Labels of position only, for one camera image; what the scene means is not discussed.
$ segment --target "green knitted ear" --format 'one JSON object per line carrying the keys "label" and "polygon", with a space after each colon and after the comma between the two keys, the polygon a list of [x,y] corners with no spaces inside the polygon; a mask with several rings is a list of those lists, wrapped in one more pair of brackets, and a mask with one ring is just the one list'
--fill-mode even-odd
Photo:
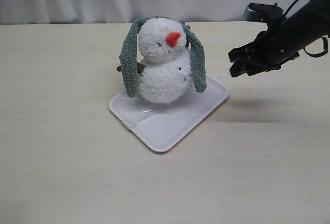
{"label": "green knitted ear", "polygon": [[187,40],[191,44],[190,63],[192,78],[197,92],[203,92],[206,89],[206,69],[204,48],[198,38],[188,27],[183,25]]}
{"label": "green knitted ear", "polygon": [[138,32],[149,18],[135,20],[123,42],[120,64],[124,85],[129,97],[134,97],[138,88],[137,43]]}

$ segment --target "orange carrot nose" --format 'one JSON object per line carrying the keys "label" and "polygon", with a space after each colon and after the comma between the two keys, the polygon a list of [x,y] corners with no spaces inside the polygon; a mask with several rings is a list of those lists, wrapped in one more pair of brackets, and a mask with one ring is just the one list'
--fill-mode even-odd
{"label": "orange carrot nose", "polygon": [[177,41],[180,38],[181,34],[180,32],[171,32],[166,37],[166,43],[170,47],[175,47],[177,45]]}

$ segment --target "snowman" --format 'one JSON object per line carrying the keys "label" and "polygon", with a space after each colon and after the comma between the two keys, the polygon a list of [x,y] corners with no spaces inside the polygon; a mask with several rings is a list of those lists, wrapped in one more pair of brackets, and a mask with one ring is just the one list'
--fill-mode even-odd
{"label": "snowman", "polygon": [[[137,48],[142,55],[139,63]],[[139,94],[151,103],[170,104],[193,86],[197,92],[206,89],[203,46],[184,23],[176,20],[151,17],[133,22],[120,60],[131,98]]]}

